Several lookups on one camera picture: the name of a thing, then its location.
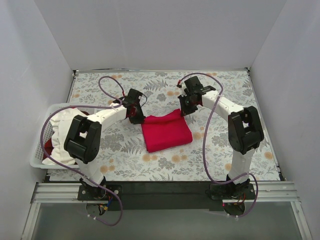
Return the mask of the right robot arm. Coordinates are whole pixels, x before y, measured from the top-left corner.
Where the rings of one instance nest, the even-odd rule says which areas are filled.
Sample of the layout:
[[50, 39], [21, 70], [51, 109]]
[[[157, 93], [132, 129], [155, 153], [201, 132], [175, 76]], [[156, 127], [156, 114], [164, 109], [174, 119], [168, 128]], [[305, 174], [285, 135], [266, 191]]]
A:
[[250, 186], [252, 157], [264, 140], [259, 112], [254, 106], [243, 107], [223, 96], [224, 88], [203, 86], [198, 73], [184, 76], [176, 85], [181, 89], [178, 96], [181, 116], [190, 115], [199, 106], [210, 109], [210, 115], [217, 113], [227, 122], [228, 141], [233, 149], [231, 169], [224, 182], [212, 180], [217, 194], [237, 199]]

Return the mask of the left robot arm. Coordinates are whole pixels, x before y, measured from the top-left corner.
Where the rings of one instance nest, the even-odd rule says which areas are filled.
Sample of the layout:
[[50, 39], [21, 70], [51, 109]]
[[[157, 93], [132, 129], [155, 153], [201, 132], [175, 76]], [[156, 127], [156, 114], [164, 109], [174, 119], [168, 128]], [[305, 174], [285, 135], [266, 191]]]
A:
[[145, 116], [140, 105], [144, 94], [130, 89], [126, 96], [114, 100], [106, 109], [88, 116], [76, 115], [64, 141], [64, 150], [74, 158], [83, 174], [81, 182], [90, 186], [89, 194], [95, 200], [106, 196], [102, 184], [105, 177], [95, 162], [100, 149], [101, 133], [116, 122], [129, 119], [131, 124], [142, 124]]

